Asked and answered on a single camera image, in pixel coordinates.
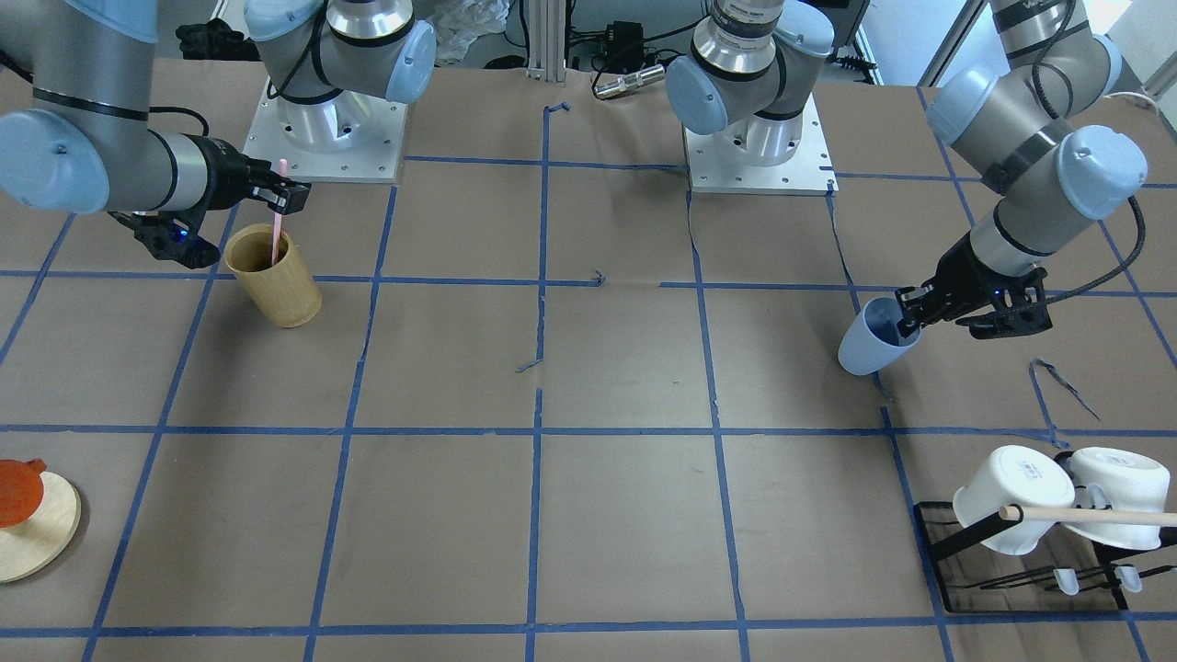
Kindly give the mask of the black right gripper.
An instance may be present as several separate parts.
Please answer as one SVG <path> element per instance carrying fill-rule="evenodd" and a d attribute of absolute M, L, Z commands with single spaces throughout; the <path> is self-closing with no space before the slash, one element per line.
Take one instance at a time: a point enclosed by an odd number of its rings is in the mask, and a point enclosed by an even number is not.
<path fill-rule="evenodd" d="M 192 137 L 205 159 L 207 186 L 189 208 L 191 221 L 202 221 L 208 210 L 226 210 L 241 200 L 265 201 L 273 212 L 290 216 L 302 211 L 311 185 L 277 179 L 270 163 L 240 154 L 230 143 L 211 137 Z"/>

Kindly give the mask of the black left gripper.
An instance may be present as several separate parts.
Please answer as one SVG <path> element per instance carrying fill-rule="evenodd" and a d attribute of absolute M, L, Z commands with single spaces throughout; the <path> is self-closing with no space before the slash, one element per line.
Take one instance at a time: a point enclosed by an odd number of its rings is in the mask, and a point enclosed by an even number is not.
<path fill-rule="evenodd" d="M 956 323 L 1048 323 L 1046 269 L 1006 276 L 989 269 L 962 237 L 939 259 L 926 287 L 900 287 L 895 298 L 902 313 L 897 331 L 913 337 L 942 320 Z"/>

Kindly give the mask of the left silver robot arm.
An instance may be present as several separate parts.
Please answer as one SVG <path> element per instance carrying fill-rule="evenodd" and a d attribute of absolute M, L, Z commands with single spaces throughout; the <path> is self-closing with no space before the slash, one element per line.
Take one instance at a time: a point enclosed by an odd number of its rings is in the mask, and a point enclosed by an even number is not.
<path fill-rule="evenodd" d="M 1148 159 L 1132 140 L 1070 119 L 1113 88 L 1123 57 L 1093 34 L 1076 1 L 993 1 L 1010 68 L 959 72 L 926 121 L 1000 197 L 916 287 L 896 290 L 895 337 L 951 320 L 976 339 L 1040 335 L 1046 260 L 1128 204 Z M 757 166 L 786 163 L 822 62 L 837 49 L 829 18 L 802 1 L 714 1 L 694 25 L 689 53 L 669 62 L 666 92 L 685 130 L 738 140 Z"/>

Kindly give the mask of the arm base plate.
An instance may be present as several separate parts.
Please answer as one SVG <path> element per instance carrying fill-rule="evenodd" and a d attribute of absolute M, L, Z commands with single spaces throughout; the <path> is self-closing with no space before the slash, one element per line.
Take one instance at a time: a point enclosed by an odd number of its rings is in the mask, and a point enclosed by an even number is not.
<path fill-rule="evenodd" d="M 286 159 L 302 183 L 394 184 L 407 115 L 408 105 L 350 91 L 315 105 L 262 94 L 241 151 L 273 165 Z"/>
<path fill-rule="evenodd" d="M 752 115 L 711 135 L 681 135 L 694 193 L 827 196 L 840 188 L 813 95 L 783 121 Z"/>

